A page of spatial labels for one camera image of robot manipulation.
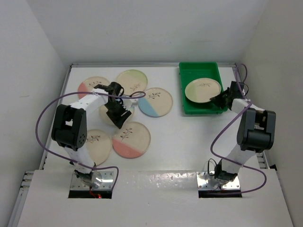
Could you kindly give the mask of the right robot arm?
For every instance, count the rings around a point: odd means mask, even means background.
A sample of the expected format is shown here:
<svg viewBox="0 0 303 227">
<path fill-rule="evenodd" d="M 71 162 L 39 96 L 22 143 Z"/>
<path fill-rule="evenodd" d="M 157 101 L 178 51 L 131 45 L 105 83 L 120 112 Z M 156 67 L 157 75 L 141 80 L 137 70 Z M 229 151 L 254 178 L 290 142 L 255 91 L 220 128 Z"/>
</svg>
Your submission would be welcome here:
<svg viewBox="0 0 303 227">
<path fill-rule="evenodd" d="M 252 104 L 244 96 L 244 83 L 232 81 L 221 94 L 211 98 L 217 107 L 228 108 L 237 116 L 216 136 L 210 150 L 214 154 L 214 144 L 219 137 L 237 120 L 240 119 L 236 136 L 236 145 L 228 156 L 220 158 L 214 169 L 213 178 L 220 185 L 232 182 L 241 167 L 255 154 L 273 147 L 276 129 L 276 113 L 264 110 Z"/>
</svg>

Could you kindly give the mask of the pink cream plate front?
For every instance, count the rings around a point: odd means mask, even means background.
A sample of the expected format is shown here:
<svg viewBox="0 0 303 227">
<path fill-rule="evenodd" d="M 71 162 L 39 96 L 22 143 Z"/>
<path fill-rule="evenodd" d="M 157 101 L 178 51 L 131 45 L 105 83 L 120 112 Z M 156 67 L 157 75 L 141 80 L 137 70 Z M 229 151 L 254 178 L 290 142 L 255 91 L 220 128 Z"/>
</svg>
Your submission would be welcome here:
<svg viewBox="0 0 303 227">
<path fill-rule="evenodd" d="M 140 122 L 126 122 L 112 135 L 113 149 L 123 158 L 142 156 L 148 150 L 150 143 L 150 131 Z"/>
</svg>

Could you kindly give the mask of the pale green cream plate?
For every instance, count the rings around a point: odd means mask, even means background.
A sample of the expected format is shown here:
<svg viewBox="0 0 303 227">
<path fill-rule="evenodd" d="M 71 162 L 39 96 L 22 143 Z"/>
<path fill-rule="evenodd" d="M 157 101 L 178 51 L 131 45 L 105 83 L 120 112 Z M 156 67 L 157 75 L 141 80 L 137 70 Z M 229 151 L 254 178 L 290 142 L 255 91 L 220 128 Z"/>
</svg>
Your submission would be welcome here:
<svg viewBox="0 0 303 227">
<path fill-rule="evenodd" d="M 194 103 L 208 103 L 221 93 L 221 85 L 214 79 L 200 78 L 190 82 L 185 88 L 185 96 Z"/>
</svg>

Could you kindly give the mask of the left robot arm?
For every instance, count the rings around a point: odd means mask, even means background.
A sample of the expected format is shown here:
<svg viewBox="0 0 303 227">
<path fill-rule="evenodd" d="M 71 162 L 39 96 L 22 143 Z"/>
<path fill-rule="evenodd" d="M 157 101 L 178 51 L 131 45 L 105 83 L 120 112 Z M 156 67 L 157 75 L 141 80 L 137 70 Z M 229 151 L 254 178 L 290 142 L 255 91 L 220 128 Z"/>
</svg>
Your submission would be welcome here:
<svg viewBox="0 0 303 227">
<path fill-rule="evenodd" d="M 104 105 L 111 122 L 121 129 L 131 112 L 124 105 L 124 88 L 117 82 L 108 86 L 96 85 L 84 97 L 69 105 L 57 106 L 51 137 L 68 153 L 75 165 L 75 174 L 91 187 L 101 185 L 101 175 L 94 170 L 95 161 L 90 157 L 85 142 L 88 137 L 87 116 Z"/>
</svg>

